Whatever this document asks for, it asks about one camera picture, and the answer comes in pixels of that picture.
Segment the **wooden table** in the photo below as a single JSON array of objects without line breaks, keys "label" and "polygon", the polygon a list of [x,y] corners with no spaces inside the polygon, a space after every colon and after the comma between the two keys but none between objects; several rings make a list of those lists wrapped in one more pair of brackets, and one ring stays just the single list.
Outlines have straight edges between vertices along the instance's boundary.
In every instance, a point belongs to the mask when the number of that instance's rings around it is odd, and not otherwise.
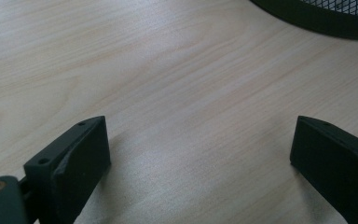
[{"label": "wooden table", "polygon": [[98,115],[76,223],[345,223],[289,153],[298,115],[358,136],[358,41],[245,0],[0,1],[0,175]]}]

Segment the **black mesh object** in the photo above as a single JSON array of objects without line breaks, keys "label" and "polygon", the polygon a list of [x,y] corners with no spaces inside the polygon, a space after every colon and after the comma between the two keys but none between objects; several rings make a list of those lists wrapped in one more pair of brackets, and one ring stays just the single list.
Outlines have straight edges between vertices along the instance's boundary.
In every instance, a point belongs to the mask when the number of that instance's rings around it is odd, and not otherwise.
[{"label": "black mesh object", "polygon": [[301,0],[305,3],[358,16],[358,0]]},{"label": "black mesh object", "polygon": [[318,33],[358,39],[358,0],[252,0],[272,15]]}]

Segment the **wood grain surface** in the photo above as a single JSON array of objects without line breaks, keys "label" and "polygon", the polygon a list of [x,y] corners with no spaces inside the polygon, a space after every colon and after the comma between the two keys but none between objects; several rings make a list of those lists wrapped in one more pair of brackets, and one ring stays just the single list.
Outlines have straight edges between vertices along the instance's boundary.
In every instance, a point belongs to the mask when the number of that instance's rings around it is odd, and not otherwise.
[{"label": "wood grain surface", "polygon": [[76,223],[345,223],[289,162],[298,115],[358,136],[358,41],[246,0],[0,1],[0,175],[105,115]]}]

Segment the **black plastic part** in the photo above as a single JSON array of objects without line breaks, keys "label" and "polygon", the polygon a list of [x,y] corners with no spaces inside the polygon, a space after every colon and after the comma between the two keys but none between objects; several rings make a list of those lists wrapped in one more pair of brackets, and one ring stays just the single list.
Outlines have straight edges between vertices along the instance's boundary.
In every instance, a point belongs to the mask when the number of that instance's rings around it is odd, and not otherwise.
[{"label": "black plastic part", "polygon": [[358,16],[316,7],[300,0],[252,0],[270,14],[318,33],[358,39]]},{"label": "black plastic part", "polygon": [[298,117],[291,163],[350,224],[358,224],[358,138]]},{"label": "black plastic part", "polygon": [[25,203],[25,210],[27,211],[27,215],[28,215],[28,220],[30,223],[34,223],[37,220],[37,214],[39,211],[40,202],[34,196],[34,192],[31,191],[28,185],[27,177],[24,177],[19,184],[20,184],[22,198]]},{"label": "black plastic part", "polygon": [[0,224],[29,224],[19,182],[13,176],[0,176]]},{"label": "black plastic part", "polygon": [[73,223],[110,165],[104,117],[84,120],[24,164],[41,224]]}]

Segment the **light wooden surface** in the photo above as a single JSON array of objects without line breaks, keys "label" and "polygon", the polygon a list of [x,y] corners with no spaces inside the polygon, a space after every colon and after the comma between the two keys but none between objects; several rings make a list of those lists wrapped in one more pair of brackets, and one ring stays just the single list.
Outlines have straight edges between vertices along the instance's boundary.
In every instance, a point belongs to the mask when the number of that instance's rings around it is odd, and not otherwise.
[{"label": "light wooden surface", "polygon": [[358,136],[358,42],[246,0],[0,1],[0,175],[98,115],[76,223],[345,223],[289,153],[298,115]]}]

